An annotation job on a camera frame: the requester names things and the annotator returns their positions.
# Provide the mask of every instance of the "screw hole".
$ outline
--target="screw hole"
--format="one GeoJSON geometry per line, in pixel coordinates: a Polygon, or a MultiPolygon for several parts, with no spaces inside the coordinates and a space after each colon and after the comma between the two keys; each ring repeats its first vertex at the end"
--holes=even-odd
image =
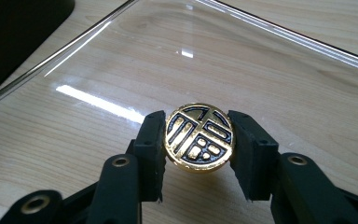
{"type": "Polygon", "coordinates": [[[295,165],[306,165],[308,163],[304,158],[299,156],[291,156],[287,158],[287,160],[289,160],[292,164],[295,165]]]}
{"type": "Polygon", "coordinates": [[[126,166],[129,163],[130,163],[129,159],[121,157],[121,158],[117,158],[117,159],[113,160],[112,165],[114,165],[116,167],[122,167],[122,166],[126,166]]]}
{"type": "Polygon", "coordinates": [[[26,202],[22,208],[21,212],[25,215],[30,215],[33,213],[37,213],[50,203],[50,198],[47,195],[36,195],[28,202],[26,202]]]}

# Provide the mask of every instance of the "wooden table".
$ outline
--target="wooden table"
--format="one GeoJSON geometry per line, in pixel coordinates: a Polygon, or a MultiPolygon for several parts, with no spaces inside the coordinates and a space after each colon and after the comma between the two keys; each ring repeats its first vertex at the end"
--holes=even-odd
{"type": "MultiPolygon", "coordinates": [[[[43,61],[123,2],[76,1],[75,11],[70,18],[5,84],[43,61]]],[[[270,3],[228,0],[225,3],[358,54],[358,2],[270,3]]],[[[216,22],[222,19],[212,15],[208,18],[216,22]]],[[[134,22],[130,25],[137,29],[150,26],[147,22],[134,22]]],[[[228,30],[235,33],[235,25],[233,23],[233,27],[228,30]]],[[[173,35],[171,38],[174,42],[179,37],[173,35]]],[[[112,67],[110,63],[98,62],[102,58],[115,57],[109,50],[103,49],[116,48],[117,55],[122,52],[137,63],[156,59],[144,58],[130,50],[123,51],[125,45],[112,47],[108,40],[107,36],[103,42],[93,46],[97,51],[78,58],[77,61],[82,66],[71,70],[71,76],[68,77],[71,83],[78,80],[77,90],[91,88],[93,95],[110,99],[117,105],[131,107],[128,111],[133,109],[142,115],[159,109],[170,112],[179,105],[198,100],[208,101],[206,103],[224,110],[234,109],[248,113],[280,143],[280,152],[294,151],[310,156],[337,186],[358,194],[357,68],[328,64],[318,67],[323,62],[318,53],[307,58],[309,53],[302,49],[286,52],[291,48],[289,44],[278,47],[263,47],[261,44],[261,47],[256,48],[249,46],[249,57],[235,49],[222,49],[222,55],[228,57],[211,58],[207,62],[214,64],[205,64],[204,67],[190,65],[188,70],[176,67],[177,63],[185,64],[185,59],[176,58],[174,51],[168,56],[150,54],[159,57],[159,60],[166,60],[164,62],[169,69],[159,72],[170,72],[167,74],[169,78],[161,79],[154,75],[152,68],[157,68],[146,63],[145,70],[142,71],[144,76],[136,75],[133,68],[128,67],[126,76],[115,75],[119,80],[117,84],[111,81],[110,76],[101,75],[112,67]],[[242,61],[235,61],[236,53],[241,56],[242,61]],[[263,55],[269,55],[269,58],[266,59],[263,55]],[[259,67],[264,63],[263,60],[269,60],[269,69],[259,67]],[[101,65],[101,74],[96,78],[81,75],[90,64],[96,63],[101,65]],[[210,66],[215,66],[216,74],[212,73],[210,77],[203,75],[202,71],[210,69],[210,66]],[[248,73],[242,77],[241,71],[248,73]],[[234,75],[224,77],[219,73],[234,75]],[[207,80],[215,88],[200,88],[197,91],[196,84],[201,79],[207,80]],[[187,88],[191,86],[194,88],[189,91],[187,88]],[[213,90],[219,90],[217,97],[213,95],[213,90]]],[[[233,37],[232,41],[242,40],[233,37]]],[[[257,43],[254,39],[246,41],[243,43],[257,43]]],[[[195,45],[202,46],[202,43],[198,41],[195,45]]],[[[171,50],[170,45],[161,47],[171,50]]],[[[197,53],[202,55],[203,51],[194,52],[195,59],[197,53]]],[[[130,62],[122,61],[122,65],[126,66],[130,62]]],[[[0,217],[20,197],[32,191],[57,189],[67,197],[85,188],[98,179],[104,160],[123,153],[129,141],[137,134],[140,127],[137,121],[118,118],[117,115],[105,113],[64,94],[49,98],[52,94],[49,90],[62,90],[59,87],[63,85],[58,83],[63,83],[65,76],[66,74],[62,75],[61,79],[57,75],[46,74],[45,79],[41,77],[32,84],[25,84],[15,94],[10,94],[0,102],[0,217]]],[[[207,175],[192,175],[167,163],[163,194],[164,203],[144,204],[145,223],[273,221],[269,202],[245,201],[228,165],[207,175]]]]}

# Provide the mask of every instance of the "glass surface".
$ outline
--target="glass surface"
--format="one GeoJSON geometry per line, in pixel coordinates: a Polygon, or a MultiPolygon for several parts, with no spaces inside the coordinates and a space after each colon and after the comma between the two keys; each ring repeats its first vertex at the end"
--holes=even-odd
{"type": "MultiPolygon", "coordinates": [[[[147,114],[193,102],[251,115],[280,152],[358,194],[358,57],[215,1],[139,0],[0,91],[0,214],[38,189],[94,183],[147,114]]],[[[145,223],[272,222],[228,165],[166,169],[145,223]]]]}

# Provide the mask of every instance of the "coin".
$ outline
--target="coin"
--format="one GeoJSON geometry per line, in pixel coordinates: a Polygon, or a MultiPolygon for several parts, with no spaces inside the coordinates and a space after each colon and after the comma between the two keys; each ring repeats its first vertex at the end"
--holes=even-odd
{"type": "Polygon", "coordinates": [[[167,119],[164,146],[168,157],[186,171],[207,173],[220,168],[234,144],[229,117],[213,105],[183,105],[167,119]]]}

